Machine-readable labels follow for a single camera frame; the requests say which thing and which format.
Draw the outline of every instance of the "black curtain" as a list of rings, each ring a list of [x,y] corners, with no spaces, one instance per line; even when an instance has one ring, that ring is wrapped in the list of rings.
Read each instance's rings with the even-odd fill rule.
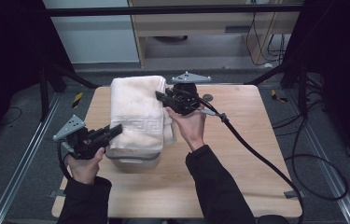
[[[298,54],[308,72],[323,76],[325,100],[350,147],[350,0],[334,0],[333,4],[331,1],[305,1],[306,6],[321,9],[304,10],[300,14],[285,60]],[[297,81],[297,71],[290,66],[283,80],[291,85]]]
[[[44,8],[41,0],[0,0],[0,119],[15,92],[39,83],[42,66],[74,72],[51,19],[19,13]]]

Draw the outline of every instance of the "folded towel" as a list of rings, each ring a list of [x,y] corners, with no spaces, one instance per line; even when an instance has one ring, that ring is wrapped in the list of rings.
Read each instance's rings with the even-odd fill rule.
[[[155,91],[164,92],[163,77],[114,78],[111,83],[111,121],[122,133],[110,142],[111,153],[150,154],[175,141],[174,123]]]

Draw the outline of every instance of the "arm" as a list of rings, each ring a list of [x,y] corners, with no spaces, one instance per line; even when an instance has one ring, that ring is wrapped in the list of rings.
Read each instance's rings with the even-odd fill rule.
[[[186,165],[194,178],[206,223],[256,223],[231,174],[208,145],[188,154]]]
[[[101,148],[88,161],[68,158],[73,179],[69,179],[64,190],[66,198],[58,223],[107,223],[111,183],[96,176],[103,154]]]
[[[206,115],[196,110],[189,115],[180,116],[169,107],[166,110],[177,123],[181,135],[192,151],[186,157],[186,165],[194,178],[206,223],[255,223],[254,216],[233,177],[221,165],[210,147],[204,144]]]

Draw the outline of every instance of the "metal bracket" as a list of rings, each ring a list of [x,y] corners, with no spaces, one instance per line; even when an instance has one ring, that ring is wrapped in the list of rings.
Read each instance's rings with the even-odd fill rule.
[[[53,135],[53,140],[56,142],[63,139],[70,133],[74,133],[83,127],[85,127],[85,122],[76,115],[73,115],[73,117],[70,118],[70,120],[67,121],[67,123],[64,124],[64,126],[58,131],[58,133]]]
[[[49,193],[49,197],[50,198],[56,198],[58,196],[61,197],[65,197],[66,195],[64,194],[64,190],[63,189],[58,189],[58,190],[51,190],[51,192]]]
[[[212,78],[210,77],[203,77],[203,76],[195,75],[189,72],[186,72],[185,74],[178,77],[172,77],[173,82],[180,82],[180,83],[209,82],[211,80]]]
[[[300,190],[300,195],[302,198],[305,198],[306,197],[306,194]],[[285,191],[285,196],[287,199],[290,199],[290,198],[297,198],[297,194],[294,190],[291,190],[291,191]]]

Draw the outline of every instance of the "black jacket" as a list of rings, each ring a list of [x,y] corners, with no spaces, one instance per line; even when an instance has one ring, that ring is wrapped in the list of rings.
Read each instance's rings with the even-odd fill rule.
[[[186,157],[207,224],[255,223],[230,173],[208,145]],[[107,204],[111,183],[96,177],[93,186],[70,180],[64,190],[66,199],[58,223],[107,223]]]

